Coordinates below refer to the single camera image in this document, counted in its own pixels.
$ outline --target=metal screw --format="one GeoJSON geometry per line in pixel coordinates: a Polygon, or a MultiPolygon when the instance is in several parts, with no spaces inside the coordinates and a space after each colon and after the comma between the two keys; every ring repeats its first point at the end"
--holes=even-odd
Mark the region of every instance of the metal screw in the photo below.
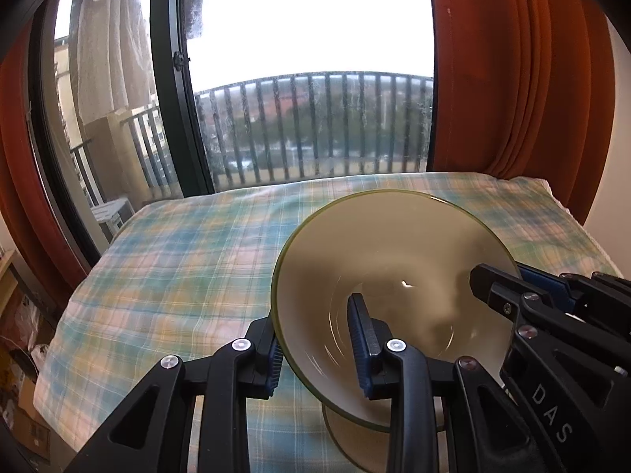
{"type": "Polygon", "coordinates": [[[393,339],[386,343],[386,347],[392,352],[403,352],[405,350],[406,344],[403,340],[393,339]]]}
{"type": "Polygon", "coordinates": [[[180,360],[178,356],[173,356],[169,354],[168,356],[164,356],[162,359],[160,359],[160,366],[162,366],[162,368],[170,369],[174,366],[177,366],[177,363],[179,362],[180,360]]]}
{"type": "Polygon", "coordinates": [[[539,334],[532,325],[522,325],[517,331],[522,338],[530,340],[539,334]]]}
{"type": "Polygon", "coordinates": [[[250,343],[250,340],[248,340],[247,338],[239,338],[238,340],[234,340],[232,342],[232,348],[239,351],[247,350],[251,346],[252,344],[250,343]]]}
{"type": "Polygon", "coordinates": [[[469,371],[474,370],[478,367],[478,362],[471,356],[462,356],[458,360],[458,364],[460,368],[467,369],[469,371]]]}

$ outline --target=window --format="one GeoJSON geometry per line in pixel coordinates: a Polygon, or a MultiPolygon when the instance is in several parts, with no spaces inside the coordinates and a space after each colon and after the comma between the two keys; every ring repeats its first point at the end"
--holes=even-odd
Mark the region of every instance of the window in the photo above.
{"type": "Polygon", "coordinates": [[[42,31],[54,155],[101,252],[144,205],[182,197],[157,99],[148,19],[149,0],[49,0],[42,31]]]}
{"type": "Polygon", "coordinates": [[[184,0],[216,190],[424,171],[431,0],[184,0]]]}

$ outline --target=white cloth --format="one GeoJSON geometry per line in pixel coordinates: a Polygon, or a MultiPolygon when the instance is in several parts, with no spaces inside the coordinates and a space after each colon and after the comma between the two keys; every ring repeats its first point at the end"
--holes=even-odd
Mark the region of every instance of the white cloth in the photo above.
{"type": "Polygon", "coordinates": [[[84,123],[149,104],[155,82],[140,0],[82,1],[77,67],[84,123]]]}

